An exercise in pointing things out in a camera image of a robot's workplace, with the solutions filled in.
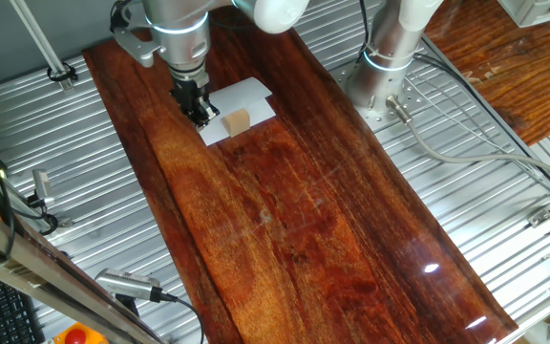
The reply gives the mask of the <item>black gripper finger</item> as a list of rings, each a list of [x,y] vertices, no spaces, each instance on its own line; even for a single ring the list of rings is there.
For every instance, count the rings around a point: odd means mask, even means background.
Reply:
[[[208,97],[198,98],[197,126],[202,129],[220,114],[220,111],[210,102]]]
[[[179,106],[189,120],[196,121],[195,97],[192,94],[179,93]]]

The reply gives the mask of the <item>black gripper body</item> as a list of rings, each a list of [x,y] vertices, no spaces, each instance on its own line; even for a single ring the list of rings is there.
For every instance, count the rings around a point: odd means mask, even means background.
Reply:
[[[173,77],[172,80],[173,89],[170,91],[170,94],[175,99],[209,98],[209,76],[195,78]]]

